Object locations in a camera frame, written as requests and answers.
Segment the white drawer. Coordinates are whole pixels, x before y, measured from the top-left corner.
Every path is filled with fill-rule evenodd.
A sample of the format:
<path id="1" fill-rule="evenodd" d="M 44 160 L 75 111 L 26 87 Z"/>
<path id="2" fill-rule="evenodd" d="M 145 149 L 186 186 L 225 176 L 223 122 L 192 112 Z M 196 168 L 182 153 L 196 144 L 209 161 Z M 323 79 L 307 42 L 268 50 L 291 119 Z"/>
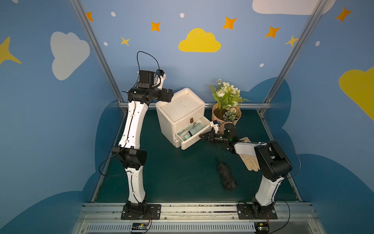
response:
<path id="1" fill-rule="evenodd" d="M 190 129 L 193 126 L 193 124 L 195 124 L 195 123 L 202 123 L 205 126 L 205 128 L 203 130 L 199 131 L 197 134 L 195 134 L 194 136 L 192 136 L 191 138 L 189 138 L 186 141 L 182 141 L 182 139 L 179 137 L 178 134 L 180 132 L 176 133 L 175 134 L 175 147 L 176 148 L 181 148 L 182 150 L 186 150 L 187 148 L 192 146 L 194 143 L 196 143 L 197 141 L 199 141 L 201 139 L 199 137 L 200 134 L 207 133 L 212 129 L 212 127 L 210 125 L 210 122 L 211 121 L 209 121 L 207 118 L 202 117 L 199 120 L 195 121 L 194 123 L 191 123 L 188 127 L 181 130 L 180 132 L 182 132 L 186 129 Z"/>

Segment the white drawer cabinet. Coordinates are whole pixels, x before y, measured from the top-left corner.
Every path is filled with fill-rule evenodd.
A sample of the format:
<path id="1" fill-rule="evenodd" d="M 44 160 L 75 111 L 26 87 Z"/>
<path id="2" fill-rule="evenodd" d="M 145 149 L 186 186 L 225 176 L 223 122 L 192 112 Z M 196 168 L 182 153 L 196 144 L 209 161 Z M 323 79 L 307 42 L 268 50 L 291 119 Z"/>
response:
<path id="1" fill-rule="evenodd" d="M 156 103 L 162 134 L 175 146 L 175 134 L 205 117 L 205 103 L 189 88 L 176 92 L 171 102 Z"/>

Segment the black umbrella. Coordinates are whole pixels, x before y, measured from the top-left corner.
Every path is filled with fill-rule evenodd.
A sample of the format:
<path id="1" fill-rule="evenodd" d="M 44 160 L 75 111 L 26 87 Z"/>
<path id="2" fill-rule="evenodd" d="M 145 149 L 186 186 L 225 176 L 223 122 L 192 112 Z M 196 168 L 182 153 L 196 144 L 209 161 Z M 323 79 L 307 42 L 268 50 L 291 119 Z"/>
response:
<path id="1" fill-rule="evenodd" d="M 216 157 L 215 159 L 216 159 L 216 162 L 217 162 L 216 169 L 217 169 L 217 171 L 220 175 L 220 178 L 221 178 L 224 189 L 227 190 L 227 191 L 231 191 L 231 190 L 236 189 L 237 188 L 237 182 L 233 178 L 229 166 L 226 163 L 220 161 L 218 157 Z"/>

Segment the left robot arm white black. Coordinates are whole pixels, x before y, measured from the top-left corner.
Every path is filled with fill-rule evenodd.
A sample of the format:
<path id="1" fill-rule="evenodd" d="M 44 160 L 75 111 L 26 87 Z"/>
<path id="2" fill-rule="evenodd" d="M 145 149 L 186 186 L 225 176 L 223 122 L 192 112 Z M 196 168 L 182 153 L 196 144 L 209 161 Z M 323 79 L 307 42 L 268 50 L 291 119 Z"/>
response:
<path id="1" fill-rule="evenodd" d="M 173 90 L 165 88 L 132 88 L 128 91 L 128 112 L 123 135 L 118 147 L 113 148 L 115 157 L 122 163 L 128 178 L 129 196 L 122 212 L 122 219 L 151 217 L 143 184 L 143 168 L 147 152 L 140 149 L 140 135 L 144 117 L 150 103 L 155 100 L 171 102 Z"/>

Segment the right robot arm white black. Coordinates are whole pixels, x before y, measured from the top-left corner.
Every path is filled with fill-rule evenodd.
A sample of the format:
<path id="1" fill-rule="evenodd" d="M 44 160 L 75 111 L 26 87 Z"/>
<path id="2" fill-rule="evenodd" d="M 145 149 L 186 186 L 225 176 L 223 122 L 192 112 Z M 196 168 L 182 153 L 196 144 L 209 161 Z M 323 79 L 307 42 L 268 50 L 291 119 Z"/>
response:
<path id="1" fill-rule="evenodd" d="M 259 189 L 252 203 L 237 203 L 239 219 L 277 219 L 274 208 L 275 195 L 293 166 L 277 141 L 248 142 L 238 139 L 236 127 L 231 123 L 224 125 L 224 133 L 219 134 L 212 127 L 211 131 L 199 137 L 212 144 L 222 144 L 228 151 L 240 156 L 253 156 L 262 173 Z"/>

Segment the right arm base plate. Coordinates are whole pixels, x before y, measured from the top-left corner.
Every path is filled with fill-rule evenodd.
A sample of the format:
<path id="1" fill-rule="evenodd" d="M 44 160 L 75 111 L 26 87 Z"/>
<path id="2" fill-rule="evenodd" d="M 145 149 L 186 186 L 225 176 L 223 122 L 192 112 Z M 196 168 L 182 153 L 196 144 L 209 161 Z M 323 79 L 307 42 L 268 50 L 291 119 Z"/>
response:
<path id="1" fill-rule="evenodd" d="M 242 219 L 278 219 L 273 205 L 261 206 L 257 203 L 247 204 L 240 202 L 237 204 L 237 213 L 240 220 Z"/>

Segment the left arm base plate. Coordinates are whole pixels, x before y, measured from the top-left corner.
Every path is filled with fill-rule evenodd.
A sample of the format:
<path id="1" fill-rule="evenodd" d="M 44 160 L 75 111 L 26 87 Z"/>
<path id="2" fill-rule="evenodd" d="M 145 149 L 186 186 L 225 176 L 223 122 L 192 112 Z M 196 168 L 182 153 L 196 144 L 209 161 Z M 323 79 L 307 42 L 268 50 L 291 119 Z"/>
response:
<path id="1" fill-rule="evenodd" d="M 161 214 L 160 204 L 127 203 L 124 205 L 121 220 L 159 220 Z"/>

